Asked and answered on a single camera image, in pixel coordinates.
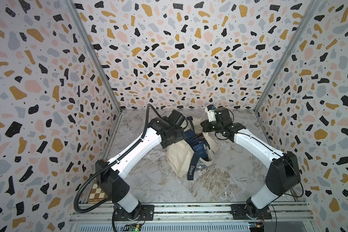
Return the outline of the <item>cream canvas tote bag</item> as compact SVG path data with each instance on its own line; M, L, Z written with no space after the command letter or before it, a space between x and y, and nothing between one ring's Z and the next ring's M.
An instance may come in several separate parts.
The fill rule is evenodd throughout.
M174 143L168 147L167 161L176 176L187 177L187 180L194 180L195 172L205 169L211 166L215 160L215 156L219 151L219 147L216 142L210 137L209 133L202 132L201 118L187 117L189 122L189 128L185 131L192 129L195 134L202 133L208 142L209 148L207 150L209 161L205 161L195 153L185 139Z

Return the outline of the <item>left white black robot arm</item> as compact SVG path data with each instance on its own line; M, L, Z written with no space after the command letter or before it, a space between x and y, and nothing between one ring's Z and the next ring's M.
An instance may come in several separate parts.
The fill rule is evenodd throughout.
M133 196L124 179L153 148L166 148L183 140L188 123L188 119L177 110L173 110L169 116L157 114L153 119L149 119L149 113L146 113L143 133L115 157L96 163L96 183L107 199L125 213L125 218L139 217L141 203Z

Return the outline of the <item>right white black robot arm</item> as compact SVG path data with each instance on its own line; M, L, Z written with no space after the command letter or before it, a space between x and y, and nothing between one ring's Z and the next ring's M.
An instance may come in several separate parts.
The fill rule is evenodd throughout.
M257 219L270 203L294 186L301 184L297 156L284 153L257 138L241 123L225 125L205 120L201 122L204 132L220 133L230 141L242 146L258 158L268 169L265 184L247 199L244 214Z

